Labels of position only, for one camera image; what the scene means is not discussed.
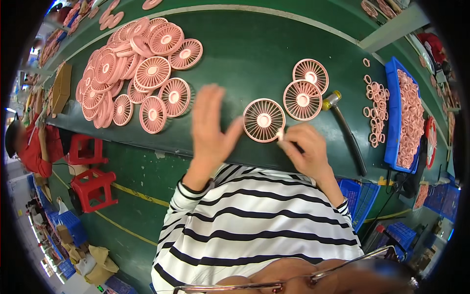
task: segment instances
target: black and white striped shirt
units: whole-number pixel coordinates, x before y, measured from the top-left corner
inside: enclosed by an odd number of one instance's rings
[[[178,182],[151,275],[162,291],[247,277],[283,257],[317,264],[363,254],[346,198],[335,208],[304,175],[223,165],[202,192]]]

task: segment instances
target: factory floor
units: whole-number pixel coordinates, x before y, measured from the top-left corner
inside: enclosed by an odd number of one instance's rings
[[[117,276],[139,294],[150,294],[150,269],[167,210],[165,205],[176,182],[186,172],[190,158],[110,142],[103,142],[103,155],[109,158],[109,163],[100,169],[116,174],[118,185],[111,187],[111,193],[119,202],[98,213],[83,214],[80,220],[90,244],[110,250],[110,257],[120,269]],[[70,174],[67,165],[54,165],[53,170],[49,187],[54,205],[58,206],[56,199],[61,197],[73,210],[67,193],[73,171]],[[387,199],[382,187],[368,218],[375,217]],[[393,197],[381,215],[404,209],[403,203]]]

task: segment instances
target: eyeglasses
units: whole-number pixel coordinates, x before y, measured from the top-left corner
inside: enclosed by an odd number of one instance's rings
[[[230,290],[256,290],[256,289],[265,289],[265,290],[272,290],[272,293],[278,293],[284,289],[284,285],[297,278],[305,278],[308,279],[309,282],[313,285],[317,283],[318,280],[321,278],[326,277],[327,275],[335,272],[336,270],[351,264],[352,262],[355,262],[357,264],[358,261],[363,261],[363,260],[370,260],[370,259],[376,259],[376,260],[388,260],[392,262],[399,262],[398,256],[395,252],[395,248],[393,246],[385,246],[382,248],[379,248],[371,253],[368,253],[366,255],[363,255],[361,257],[346,261],[336,267],[329,268],[326,270],[321,270],[318,272],[315,272],[311,275],[306,275],[306,276],[297,276],[297,277],[292,277],[288,280],[284,281],[276,281],[276,282],[271,282],[271,283],[252,283],[252,284],[246,284],[246,285],[231,285],[231,286],[218,286],[218,285],[213,285],[213,286],[197,286],[197,285],[186,285],[186,286],[178,286],[175,287],[173,290],[173,294],[181,294],[181,293],[205,293],[205,292],[216,292],[216,291],[230,291]],[[383,272],[383,269],[377,269],[378,272]],[[414,277],[408,277],[410,279],[408,281],[408,286],[410,286],[412,289],[418,288],[418,283]]]

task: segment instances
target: hand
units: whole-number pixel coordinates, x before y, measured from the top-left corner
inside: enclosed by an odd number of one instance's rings
[[[227,131],[220,131],[220,107],[225,89],[216,84],[203,86],[193,107],[194,158],[183,179],[189,188],[200,191],[213,172],[232,153],[243,131],[243,118],[232,121]]]
[[[43,124],[42,126],[39,127],[38,131],[38,137],[40,142],[45,142],[46,141],[46,124]]]
[[[300,153],[292,142],[296,142],[305,152]],[[325,139],[313,126],[301,123],[289,127],[278,145],[300,173],[316,182],[321,182],[328,174],[328,177],[331,176],[332,169],[328,164]]]

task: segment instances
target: tray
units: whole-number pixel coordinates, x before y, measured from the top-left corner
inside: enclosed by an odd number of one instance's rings
[[[417,84],[413,76],[406,70],[406,68],[392,56],[391,61],[385,65],[385,73],[387,75],[388,90],[390,92],[389,98],[389,111],[388,111],[388,136],[387,146],[385,148],[384,161],[390,164],[390,167],[406,173],[414,174],[418,168],[418,155],[421,144],[413,157],[411,168],[404,168],[397,166],[398,150],[400,146],[401,134],[401,95],[400,95],[400,82],[398,81],[397,70],[404,71],[409,76],[413,83]],[[418,87],[418,97],[421,99],[421,94]]]

